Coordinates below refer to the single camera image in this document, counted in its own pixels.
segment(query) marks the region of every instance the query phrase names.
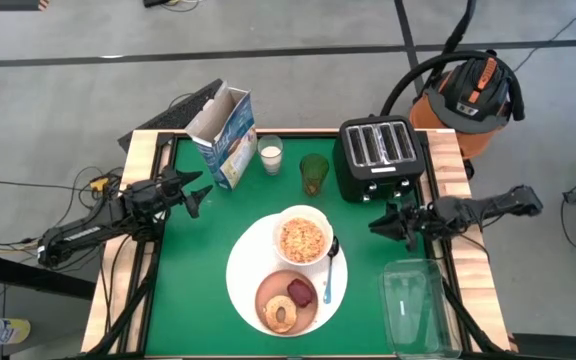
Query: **green table surface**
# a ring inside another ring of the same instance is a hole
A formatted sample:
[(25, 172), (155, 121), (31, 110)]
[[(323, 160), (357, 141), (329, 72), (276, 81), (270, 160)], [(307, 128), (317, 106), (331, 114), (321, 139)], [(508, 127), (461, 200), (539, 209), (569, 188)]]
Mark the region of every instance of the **green table surface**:
[[(285, 139), (279, 175), (266, 175), (255, 155), (234, 191), (213, 188), (201, 204), (198, 219), (191, 219), (181, 206), (172, 210), (147, 355), (392, 354), (380, 275), (388, 262), (423, 257), (423, 247), (410, 254), (402, 242), (368, 231), (368, 223), (384, 214), (384, 202), (351, 204), (341, 198), (332, 163), (333, 143), (334, 139)], [(323, 190), (314, 198), (302, 191), (299, 173), (301, 158), (310, 153), (330, 161)], [(176, 167), (204, 171), (186, 191), (214, 183), (190, 140), (180, 140)], [(261, 333), (239, 316), (226, 289), (226, 264), (237, 239), (257, 219), (298, 204), (314, 206), (328, 217), (346, 256), (348, 284), (341, 306), (326, 324), (303, 336), (280, 338)]]

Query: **gray floor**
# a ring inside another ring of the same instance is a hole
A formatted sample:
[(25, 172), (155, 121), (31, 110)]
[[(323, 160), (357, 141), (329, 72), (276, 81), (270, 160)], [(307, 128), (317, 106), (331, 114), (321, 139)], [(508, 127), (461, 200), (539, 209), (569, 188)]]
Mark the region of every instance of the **gray floor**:
[[(43, 13), (0, 12), (0, 59), (403, 43), (391, 0), (206, 0), (185, 14), (140, 3), (54, 0)], [(545, 40), (576, 16), (572, 0), (479, 3), (464, 42)], [(441, 44), (465, 1), (404, 4), (415, 44)], [(576, 39), (576, 23), (560, 38)], [(499, 53), (515, 66), (528, 51)], [(408, 70), (404, 52), (0, 68), (0, 179), (69, 185), (87, 165), (122, 165), (116, 138), (217, 77), (252, 89), (260, 126), (320, 127), (378, 113)], [(576, 335), (576, 250), (559, 222), (561, 192), (576, 184), (576, 47), (539, 50), (517, 75), (527, 119), (510, 124), (476, 159), (471, 187), (485, 196), (525, 183), (544, 203), (537, 218), (508, 217), (486, 229), (508, 329)], [(406, 113), (409, 90), (396, 113)], [(0, 186), (0, 241), (37, 236), (68, 198), (60, 190)], [(76, 206), (70, 218), (83, 213)], [(576, 241), (576, 206), (566, 219)], [(93, 261), (77, 276), (94, 280), (97, 268)], [(36, 316), (33, 296), (18, 295), (11, 311)], [(41, 304), (69, 309), (59, 319), (67, 324), (55, 336), (61, 339), (16, 358), (72, 355), (89, 305), (51, 296)]]

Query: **milk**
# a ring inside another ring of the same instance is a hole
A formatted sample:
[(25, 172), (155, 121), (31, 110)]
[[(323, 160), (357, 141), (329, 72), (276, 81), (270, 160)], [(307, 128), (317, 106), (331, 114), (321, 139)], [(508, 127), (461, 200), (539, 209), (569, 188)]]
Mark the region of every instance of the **milk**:
[(268, 175), (277, 175), (281, 166), (281, 149), (276, 146), (267, 146), (261, 149), (260, 155)]

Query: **black toaster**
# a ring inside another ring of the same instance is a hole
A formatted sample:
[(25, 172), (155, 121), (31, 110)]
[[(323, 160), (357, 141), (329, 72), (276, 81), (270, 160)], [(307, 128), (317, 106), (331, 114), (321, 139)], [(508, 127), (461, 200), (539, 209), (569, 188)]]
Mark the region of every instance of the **black toaster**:
[(333, 147), (333, 162), (339, 191), (349, 202), (404, 195), (425, 170), (419, 139), (403, 116), (344, 122)]

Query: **bowl of cereal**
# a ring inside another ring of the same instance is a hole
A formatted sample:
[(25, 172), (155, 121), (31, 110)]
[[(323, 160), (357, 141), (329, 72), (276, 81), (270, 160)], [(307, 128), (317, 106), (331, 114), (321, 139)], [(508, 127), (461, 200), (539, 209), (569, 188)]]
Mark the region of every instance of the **bowl of cereal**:
[(306, 205), (282, 211), (273, 230), (274, 248), (279, 257), (298, 266), (311, 265), (326, 257), (332, 238), (332, 226), (326, 215)]

